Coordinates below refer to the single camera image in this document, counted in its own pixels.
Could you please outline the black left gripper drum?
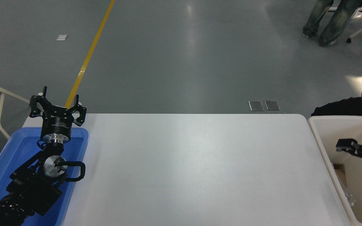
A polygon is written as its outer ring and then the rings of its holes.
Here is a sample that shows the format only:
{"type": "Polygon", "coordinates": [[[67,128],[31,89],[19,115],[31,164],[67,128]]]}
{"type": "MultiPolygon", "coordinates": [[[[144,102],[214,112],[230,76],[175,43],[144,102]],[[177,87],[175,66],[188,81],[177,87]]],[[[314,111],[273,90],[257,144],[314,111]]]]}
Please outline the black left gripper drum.
{"type": "Polygon", "coordinates": [[[43,109],[43,122],[41,135],[47,136],[60,134],[70,136],[72,132],[72,123],[74,118],[68,109],[59,106],[52,106],[43,109]]]}

